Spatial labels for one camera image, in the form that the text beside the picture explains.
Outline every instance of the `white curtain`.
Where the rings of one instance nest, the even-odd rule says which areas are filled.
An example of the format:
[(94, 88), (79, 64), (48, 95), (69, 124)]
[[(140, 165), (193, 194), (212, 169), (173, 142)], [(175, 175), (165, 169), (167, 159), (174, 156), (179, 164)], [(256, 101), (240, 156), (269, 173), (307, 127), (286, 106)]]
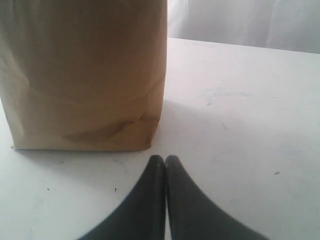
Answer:
[(320, 0), (168, 0), (168, 35), (320, 54)]

